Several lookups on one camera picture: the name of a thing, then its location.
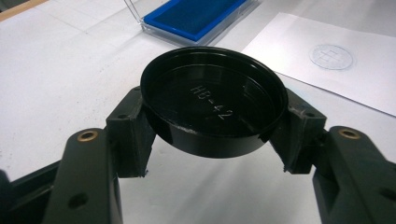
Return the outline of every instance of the black petri dish lid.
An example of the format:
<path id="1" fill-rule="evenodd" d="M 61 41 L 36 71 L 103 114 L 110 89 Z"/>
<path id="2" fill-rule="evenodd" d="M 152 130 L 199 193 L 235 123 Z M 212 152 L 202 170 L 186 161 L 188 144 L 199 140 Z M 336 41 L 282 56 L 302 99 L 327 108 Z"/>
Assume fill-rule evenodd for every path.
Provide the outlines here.
<path id="1" fill-rule="evenodd" d="M 169 51 L 146 67 L 140 86 L 154 131 L 170 145 L 208 158 L 261 147 L 288 105 L 271 69 L 228 49 Z"/>

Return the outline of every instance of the screw hole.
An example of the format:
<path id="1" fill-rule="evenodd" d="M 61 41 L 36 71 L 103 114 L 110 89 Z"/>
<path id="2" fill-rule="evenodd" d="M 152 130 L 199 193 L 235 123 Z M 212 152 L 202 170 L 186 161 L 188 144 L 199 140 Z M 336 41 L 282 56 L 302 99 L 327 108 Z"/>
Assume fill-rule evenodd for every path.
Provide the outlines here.
<path id="1" fill-rule="evenodd" d="M 98 136 L 97 131 L 87 131 L 87 132 L 81 133 L 78 136 L 77 140 L 79 142 L 89 142 L 89 141 L 95 139 L 97 136 Z"/>
<path id="2" fill-rule="evenodd" d="M 311 112 L 308 112 L 308 113 L 305 113 L 309 118 L 314 118 L 315 117 L 315 114 L 314 113 L 311 113 Z"/>
<path id="3" fill-rule="evenodd" d="M 119 118 L 119 119 L 126 119 L 126 118 L 128 118 L 128 115 L 118 115 L 117 118 Z"/>
<path id="4" fill-rule="evenodd" d="M 73 210 L 80 209 L 85 206 L 88 202 L 88 195 L 86 193 L 80 193 L 70 198 L 69 208 Z"/>
<path id="5" fill-rule="evenodd" d="M 360 139 L 361 138 L 361 136 L 357 132 L 350 130 L 350 129 L 342 129 L 339 131 L 339 133 L 342 136 L 344 136 L 345 138 L 349 138 L 349 139 Z"/>
<path id="6" fill-rule="evenodd" d="M 391 189 L 380 189 L 379 193 L 384 196 L 385 198 L 393 201 L 396 203 L 396 192 Z"/>

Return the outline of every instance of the paper sheet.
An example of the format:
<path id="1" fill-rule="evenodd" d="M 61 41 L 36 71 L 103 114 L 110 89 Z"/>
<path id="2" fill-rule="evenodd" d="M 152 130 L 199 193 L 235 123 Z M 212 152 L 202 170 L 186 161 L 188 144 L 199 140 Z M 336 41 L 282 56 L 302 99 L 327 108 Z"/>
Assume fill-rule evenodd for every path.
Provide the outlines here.
<path id="1" fill-rule="evenodd" d="M 272 70 L 396 116 L 396 38 L 279 13 L 243 50 Z"/>

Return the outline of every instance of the white paper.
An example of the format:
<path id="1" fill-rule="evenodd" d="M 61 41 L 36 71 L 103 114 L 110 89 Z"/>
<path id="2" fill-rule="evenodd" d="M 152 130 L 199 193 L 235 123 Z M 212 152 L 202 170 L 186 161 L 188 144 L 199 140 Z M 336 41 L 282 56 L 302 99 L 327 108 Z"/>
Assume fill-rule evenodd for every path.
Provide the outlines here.
<path id="1" fill-rule="evenodd" d="M 142 34 L 126 6 L 103 21 L 73 10 L 48 1 L 0 22 L 0 169 L 11 180 L 58 161 L 71 134 L 105 127 L 146 65 L 175 48 Z"/>
<path id="2" fill-rule="evenodd" d="M 279 13 L 243 53 L 282 75 L 396 116 L 394 37 Z"/>

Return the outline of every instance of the black holder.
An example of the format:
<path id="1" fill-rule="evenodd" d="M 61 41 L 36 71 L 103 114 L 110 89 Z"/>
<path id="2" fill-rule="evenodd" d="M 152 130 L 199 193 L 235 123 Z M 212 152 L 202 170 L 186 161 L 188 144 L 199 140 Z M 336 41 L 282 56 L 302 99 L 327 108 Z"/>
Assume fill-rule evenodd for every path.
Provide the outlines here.
<path id="1" fill-rule="evenodd" d="M 294 92 L 285 92 L 288 106 L 276 126 L 270 125 L 271 134 L 264 129 L 262 141 L 269 138 L 285 172 L 309 174 L 316 166 L 313 182 L 322 222 L 396 223 L 396 164 L 358 130 L 325 131 L 324 115 Z M 0 223 L 122 223 L 118 178 L 145 176 L 155 135 L 169 127 L 157 119 L 149 122 L 152 113 L 140 87 L 133 88 L 104 129 L 84 130 L 68 139 L 61 161 L 13 182 L 0 172 Z M 207 155 L 201 149 L 189 152 Z"/>

